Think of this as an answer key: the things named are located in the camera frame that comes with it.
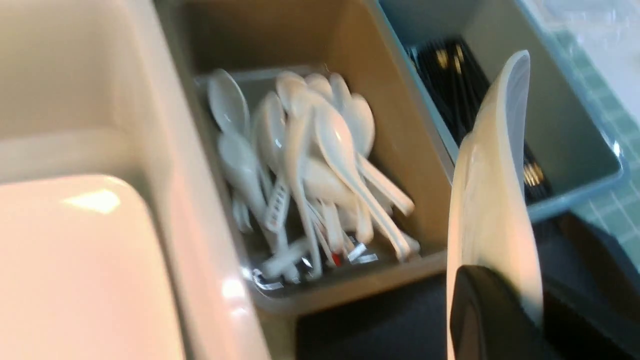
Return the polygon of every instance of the countertop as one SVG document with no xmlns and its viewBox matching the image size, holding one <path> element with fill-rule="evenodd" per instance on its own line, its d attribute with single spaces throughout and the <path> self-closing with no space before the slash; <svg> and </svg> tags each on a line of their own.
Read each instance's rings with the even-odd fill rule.
<svg viewBox="0 0 640 360">
<path fill-rule="evenodd" d="M 593 197 L 573 210 L 615 235 L 640 272 L 640 42 L 636 37 L 640 34 L 640 21 L 636 20 L 640 19 L 640 15 L 636 16 L 640 11 L 633 16 L 619 14 L 625 16 L 624 23 L 585 26 L 583 22 L 576 26 L 551 24 L 542 13 L 542 0 L 524 3 L 548 31 L 560 50 L 561 61 L 572 65 L 572 76 L 602 112 L 605 130 L 619 144 L 630 165 L 630 174 L 613 191 Z M 613 1 L 611 6 L 620 3 Z M 625 4 L 633 11 L 640 9 L 638 0 L 627 0 Z"/>
</svg>

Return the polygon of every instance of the tiled surface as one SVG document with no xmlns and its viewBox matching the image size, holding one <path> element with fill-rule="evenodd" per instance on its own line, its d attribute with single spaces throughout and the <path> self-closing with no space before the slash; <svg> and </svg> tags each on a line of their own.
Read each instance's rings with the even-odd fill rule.
<svg viewBox="0 0 640 360">
<path fill-rule="evenodd" d="M 565 60 L 573 65 L 575 79 L 601 109 L 604 125 L 619 143 L 631 169 L 626 183 L 573 210 L 615 235 L 640 271 L 640 127 L 611 92 L 574 36 L 569 31 L 558 31 L 554 39 Z"/>
</svg>

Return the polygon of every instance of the beige plastic bin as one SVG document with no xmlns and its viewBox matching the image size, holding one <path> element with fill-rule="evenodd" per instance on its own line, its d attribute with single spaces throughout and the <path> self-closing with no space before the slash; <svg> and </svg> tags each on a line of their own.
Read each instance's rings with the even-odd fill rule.
<svg viewBox="0 0 640 360">
<path fill-rule="evenodd" d="M 376 2 L 160 1 L 157 7 L 247 274 L 268 251 L 264 239 L 243 238 L 229 216 L 230 199 L 215 151 L 219 131 L 195 81 L 217 68 L 246 74 L 302 66 L 341 73 L 352 91 L 371 104 L 376 119 L 372 162 L 415 202 L 410 217 L 396 215 L 396 220 L 421 242 L 419 259 L 379 261 L 279 290 L 254 286 L 248 276 L 258 307 L 309 313 L 444 271 L 452 163 L 420 94 L 406 86 L 412 81 L 409 69 Z M 248 98 L 251 108 L 255 99 Z"/>
<path fill-rule="evenodd" d="M 0 44 L 0 182 L 127 181 L 168 255 L 188 357 L 265 358 L 153 2 L 0 0 Z"/>
</svg>

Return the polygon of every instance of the white plastic spoon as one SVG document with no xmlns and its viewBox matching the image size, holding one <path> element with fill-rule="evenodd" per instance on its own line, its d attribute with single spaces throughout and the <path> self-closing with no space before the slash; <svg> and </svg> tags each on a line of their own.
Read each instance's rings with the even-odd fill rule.
<svg viewBox="0 0 640 360">
<path fill-rule="evenodd" d="M 324 160 L 315 158 L 307 160 L 304 185 L 307 197 L 331 202 L 353 211 L 356 210 L 357 198 Z"/>
<path fill-rule="evenodd" d="M 354 144 L 356 150 L 365 158 L 368 158 L 373 148 L 373 140 L 376 137 L 376 125 L 373 119 L 373 112 L 369 103 L 360 94 L 353 94 L 350 111 L 353 116 L 352 121 L 356 123 L 356 135 Z"/>
<path fill-rule="evenodd" d="M 291 104 L 293 112 L 306 113 L 311 111 L 310 109 L 314 108 L 331 109 L 334 113 L 340 116 L 340 114 L 337 113 L 337 110 L 325 98 L 316 92 L 310 91 L 309 89 L 298 92 L 296 99 L 297 100 Z M 358 227 L 356 229 L 356 237 L 358 238 L 358 241 L 362 243 L 371 242 L 374 235 L 370 214 L 366 208 L 367 206 L 364 204 L 358 205 Z"/>
<path fill-rule="evenodd" d="M 298 101 L 297 97 L 293 97 L 292 101 Z M 287 182 L 291 187 L 293 199 L 298 206 L 298 212 L 302 220 L 307 240 L 309 241 L 309 251 L 311 254 L 312 270 L 311 278 L 317 279 L 322 276 L 322 260 L 320 258 L 320 249 L 311 221 L 309 209 L 307 208 L 307 198 L 305 197 L 304 187 L 302 185 L 302 175 L 305 171 L 307 162 L 307 154 L 312 141 L 313 134 L 313 108 L 297 108 L 289 113 L 289 123 L 287 128 L 287 141 L 285 146 L 285 173 Z"/>
<path fill-rule="evenodd" d="M 334 254 L 341 254 L 343 250 L 342 227 L 338 217 L 338 209 L 331 202 L 320 201 L 323 210 L 324 222 L 326 224 L 326 239 L 329 249 Z"/>
<path fill-rule="evenodd" d="M 277 233 L 283 226 L 289 212 L 291 191 L 285 180 L 282 167 L 286 138 L 285 112 L 280 98 L 274 92 L 268 93 L 258 105 L 255 113 L 258 122 L 257 143 L 262 162 L 276 174 L 276 183 L 269 195 L 264 226 Z"/>
<path fill-rule="evenodd" d="M 351 92 L 347 83 L 340 74 L 333 73 L 329 76 L 329 84 L 333 91 L 333 102 L 339 112 L 343 112 L 351 100 Z"/>
<path fill-rule="evenodd" d="M 305 78 L 308 87 L 322 95 L 330 104 L 334 104 L 333 89 L 326 77 L 320 74 L 311 74 Z"/>
<path fill-rule="evenodd" d="M 417 241 L 408 241 L 393 223 L 385 210 L 378 204 L 364 182 L 360 179 L 356 165 L 356 154 L 349 128 L 344 119 L 333 108 L 316 109 L 323 120 L 315 121 L 316 138 L 323 156 L 339 178 L 369 208 L 371 216 L 382 233 L 391 241 L 400 260 L 420 249 Z"/>
<path fill-rule="evenodd" d="M 291 114 L 291 101 L 296 93 L 306 90 L 305 79 L 291 71 L 283 71 L 276 77 L 276 91 L 282 101 L 282 106 L 288 114 Z"/>
<path fill-rule="evenodd" d="M 300 259 L 309 253 L 309 241 L 300 238 L 291 244 L 285 251 L 278 252 L 262 263 L 260 270 L 267 279 L 274 279 L 287 271 L 292 264 L 300 262 Z"/>
<path fill-rule="evenodd" d="M 249 107 L 236 81 L 223 69 L 215 70 L 207 89 L 209 107 L 223 133 L 250 136 Z"/>
<path fill-rule="evenodd" d="M 253 228 L 249 219 L 249 208 L 244 204 L 236 190 L 232 191 L 232 212 L 240 232 L 244 234 L 252 233 Z"/>
<path fill-rule="evenodd" d="M 267 205 L 260 190 L 259 162 L 251 145 L 235 133 L 222 134 L 218 138 L 218 153 L 222 159 L 225 179 L 246 201 L 253 215 L 258 219 L 262 218 Z M 286 251 L 289 247 L 284 229 L 277 234 L 263 229 L 263 233 L 274 254 Z M 298 277 L 298 270 L 294 266 L 285 272 L 285 278 L 288 281 L 295 281 Z"/>
<path fill-rule="evenodd" d="M 372 193 L 387 213 L 390 202 L 400 212 L 408 216 L 415 208 L 411 198 L 367 160 L 371 153 L 376 133 L 373 113 L 369 103 L 361 95 L 355 94 L 344 113 L 346 114 L 345 121 L 351 131 L 355 149 L 359 153 L 358 171 L 375 188 Z"/>
</svg>

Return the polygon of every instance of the plastic container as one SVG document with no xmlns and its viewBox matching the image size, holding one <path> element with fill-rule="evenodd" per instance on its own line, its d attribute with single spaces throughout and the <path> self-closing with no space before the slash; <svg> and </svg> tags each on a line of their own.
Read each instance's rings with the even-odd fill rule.
<svg viewBox="0 0 640 360">
<path fill-rule="evenodd" d="M 397 34 L 399 49 L 461 35 L 490 81 L 509 56 L 529 51 L 531 90 L 525 139 L 554 191 L 528 207 L 533 222 L 566 211 L 622 179 L 627 165 L 602 125 L 602 114 L 518 0 L 382 0 L 381 5 Z M 412 72 L 412 85 L 421 92 L 455 161 L 458 147 L 408 57 L 404 59 Z"/>
<path fill-rule="evenodd" d="M 0 39 L 0 183 L 100 173 L 133 185 L 172 275 L 175 341 L 189 358 L 265 359 L 251 299 L 220 291 L 242 277 L 152 1 L 0 0 Z"/>
<path fill-rule="evenodd" d="M 407 87 L 413 81 L 411 73 L 377 3 L 181 1 L 160 4 L 158 10 L 185 92 L 199 119 L 228 226 L 257 307 L 277 313 L 309 313 L 444 271 L 452 162 L 418 89 Z M 267 256 L 264 240 L 261 236 L 243 238 L 231 219 L 227 186 L 215 151 L 219 131 L 197 83 L 223 68 L 240 78 L 251 78 L 249 83 L 239 78 L 241 86 L 255 83 L 257 74 L 263 74 L 268 84 L 278 69 L 299 66 L 338 72 L 352 91 L 369 101 L 376 119 L 371 159 L 415 202 L 414 213 L 396 217 L 396 222 L 421 242 L 420 258 L 402 264 L 394 259 L 378 261 L 279 290 L 253 283 L 251 269 Z M 243 90 L 249 103 L 255 103 L 254 94 L 264 93 L 258 88 Z"/>
</svg>

